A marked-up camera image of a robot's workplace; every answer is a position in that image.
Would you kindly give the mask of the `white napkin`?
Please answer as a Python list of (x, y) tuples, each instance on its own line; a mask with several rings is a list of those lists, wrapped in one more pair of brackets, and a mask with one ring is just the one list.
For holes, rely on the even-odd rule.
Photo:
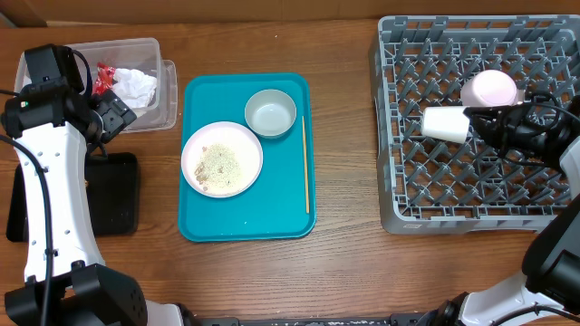
[(157, 88), (157, 78), (136, 69), (117, 68), (113, 92), (131, 109), (147, 107)]

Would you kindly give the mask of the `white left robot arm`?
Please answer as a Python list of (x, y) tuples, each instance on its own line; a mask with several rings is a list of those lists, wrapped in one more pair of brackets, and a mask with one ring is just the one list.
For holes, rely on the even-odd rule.
[(187, 310), (145, 299), (137, 281), (107, 267), (92, 230), (85, 159), (136, 119), (112, 91), (92, 92), (82, 54), (47, 44), (25, 51), (30, 84), (11, 92), (1, 140), (24, 177), (28, 256), (24, 286), (5, 294), (17, 325), (183, 325)]

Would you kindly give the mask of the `red snack wrapper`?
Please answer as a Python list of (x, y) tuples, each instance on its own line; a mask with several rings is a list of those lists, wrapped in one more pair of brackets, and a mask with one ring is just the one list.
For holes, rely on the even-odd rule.
[(93, 84), (93, 94), (102, 95), (112, 88), (116, 69), (102, 62), (97, 63), (97, 77)]

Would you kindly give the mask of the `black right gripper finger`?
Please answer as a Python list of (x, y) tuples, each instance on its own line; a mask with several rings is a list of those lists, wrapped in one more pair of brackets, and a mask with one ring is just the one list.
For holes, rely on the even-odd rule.
[(496, 123), (502, 112), (501, 107), (466, 107), (463, 114), (471, 125)]
[(494, 127), (481, 124), (472, 124), (471, 127), (486, 145), (492, 148), (501, 147), (501, 134), (497, 133)]

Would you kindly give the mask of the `white cup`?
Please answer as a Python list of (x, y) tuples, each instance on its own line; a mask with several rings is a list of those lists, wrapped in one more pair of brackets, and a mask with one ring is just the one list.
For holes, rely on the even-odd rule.
[(428, 107), (424, 110), (420, 133), (424, 137), (464, 143), (469, 133), (469, 118), (464, 106)]

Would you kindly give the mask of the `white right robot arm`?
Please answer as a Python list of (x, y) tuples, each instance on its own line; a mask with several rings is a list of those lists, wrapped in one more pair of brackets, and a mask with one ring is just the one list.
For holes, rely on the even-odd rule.
[(522, 325), (559, 315), (579, 320), (579, 99), (496, 107), (428, 107), (420, 132), (462, 143), (474, 130), (500, 158), (516, 150), (527, 165), (564, 174), (570, 204), (528, 247), (519, 272), (482, 292), (464, 292), (423, 315), (420, 325)]

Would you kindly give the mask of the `small white bowl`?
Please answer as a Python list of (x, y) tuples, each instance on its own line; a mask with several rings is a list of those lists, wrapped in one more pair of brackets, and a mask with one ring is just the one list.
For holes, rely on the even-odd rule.
[(516, 82), (498, 70), (479, 72), (468, 80), (460, 91), (460, 100), (468, 107), (496, 107), (515, 105), (523, 101), (524, 94)]

